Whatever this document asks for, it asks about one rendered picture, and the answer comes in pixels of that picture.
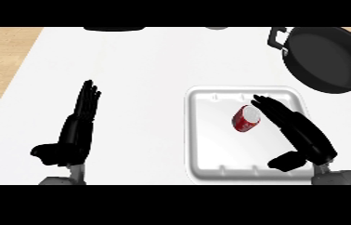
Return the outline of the black pot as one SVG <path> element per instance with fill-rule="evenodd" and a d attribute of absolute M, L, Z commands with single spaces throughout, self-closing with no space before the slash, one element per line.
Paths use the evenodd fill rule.
<path fill-rule="evenodd" d="M 281 51 L 285 69 L 305 86 L 328 94 L 351 92 L 351 32 L 341 27 L 272 27 L 266 44 Z"/>

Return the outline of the black round object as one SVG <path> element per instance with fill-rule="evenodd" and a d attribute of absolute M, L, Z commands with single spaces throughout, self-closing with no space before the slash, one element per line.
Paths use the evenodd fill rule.
<path fill-rule="evenodd" d="M 94 32 L 131 32 L 142 30 L 144 27 L 83 27 L 83 29 Z"/>

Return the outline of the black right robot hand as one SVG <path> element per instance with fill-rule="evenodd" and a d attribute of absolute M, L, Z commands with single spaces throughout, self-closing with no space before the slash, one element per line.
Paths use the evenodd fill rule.
<path fill-rule="evenodd" d="M 296 151 L 285 152 L 266 163 L 269 168 L 281 172 L 302 167 L 306 162 L 313 165 L 327 164 L 337 156 L 330 140 L 309 119 L 274 99 L 253 96 L 251 105 L 280 129 L 282 136 Z"/>

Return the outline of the white plastic tray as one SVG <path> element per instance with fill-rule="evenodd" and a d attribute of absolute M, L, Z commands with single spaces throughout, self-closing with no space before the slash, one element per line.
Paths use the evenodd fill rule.
<path fill-rule="evenodd" d="M 185 92 L 185 173 L 197 184 L 306 184 L 310 165 L 281 172 L 266 162 L 293 150 L 280 129 L 262 117 L 247 131 L 231 118 L 253 97 L 277 100 L 306 113 L 296 90 L 285 86 L 194 86 Z"/>

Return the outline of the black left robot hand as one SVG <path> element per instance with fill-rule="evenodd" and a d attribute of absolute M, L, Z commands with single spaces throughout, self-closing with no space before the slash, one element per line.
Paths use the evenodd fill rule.
<path fill-rule="evenodd" d="M 82 84 L 72 115 L 64 121 L 58 140 L 52 144 L 36 145 L 29 155 L 36 157 L 44 165 L 80 165 L 88 157 L 92 121 L 101 92 L 91 80 Z"/>

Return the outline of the red can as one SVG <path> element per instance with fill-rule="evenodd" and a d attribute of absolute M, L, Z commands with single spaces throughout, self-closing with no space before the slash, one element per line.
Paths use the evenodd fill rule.
<path fill-rule="evenodd" d="M 244 105 L 235 112 L 231 118 L 231 125 L 238 132 L 250 130 L 260 122 L 260 113 L 257 109 Z"/>

